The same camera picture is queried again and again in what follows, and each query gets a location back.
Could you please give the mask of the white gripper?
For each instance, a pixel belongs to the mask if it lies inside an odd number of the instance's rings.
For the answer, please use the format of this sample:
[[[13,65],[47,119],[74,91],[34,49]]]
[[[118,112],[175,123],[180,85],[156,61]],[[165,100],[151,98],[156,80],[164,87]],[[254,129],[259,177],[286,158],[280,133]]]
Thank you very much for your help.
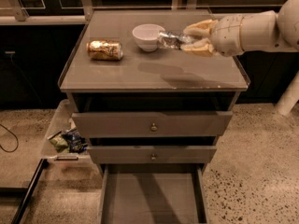
[[[211,57],[216,51],[225,57],[240,55],[244,52],[241,47],[242,15],[226,16],[218,20],[204,20],[193,23],[184,28],[183,34],[203,37],[191,44],[184,44],[180,48],[191,55]]]

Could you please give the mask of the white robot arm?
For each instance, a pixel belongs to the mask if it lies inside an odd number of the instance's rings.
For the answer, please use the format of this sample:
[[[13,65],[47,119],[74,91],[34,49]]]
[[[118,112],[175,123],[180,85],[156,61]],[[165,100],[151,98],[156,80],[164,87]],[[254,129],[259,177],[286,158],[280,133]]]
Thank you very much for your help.
[[[183,34],[200,40],[180,48],[202,57],[232,57],[246,51],[298,52],[299,0],[288,0],[278,13],[270,10],[199,21],[187,26]]]

